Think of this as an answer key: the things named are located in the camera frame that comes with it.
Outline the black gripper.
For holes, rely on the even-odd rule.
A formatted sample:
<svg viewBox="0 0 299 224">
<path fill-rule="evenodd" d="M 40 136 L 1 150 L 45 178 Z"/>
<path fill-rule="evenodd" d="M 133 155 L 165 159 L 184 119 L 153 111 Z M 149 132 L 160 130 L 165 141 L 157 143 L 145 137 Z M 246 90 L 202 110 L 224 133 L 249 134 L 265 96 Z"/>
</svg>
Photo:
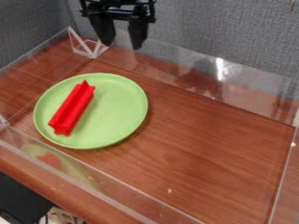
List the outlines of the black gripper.
<svg viewBox="0 0 299 224">
<path fill-rule="evenodd" d="M 78 0 L 80 14 L 88 17 L 100 42 L 109 46 L 116 37 L 113 20 L 128 22 L 132 47 L 138 50 L 146 40 L 148 23 L 156 21 L 156 0 Z"/>
</svg>

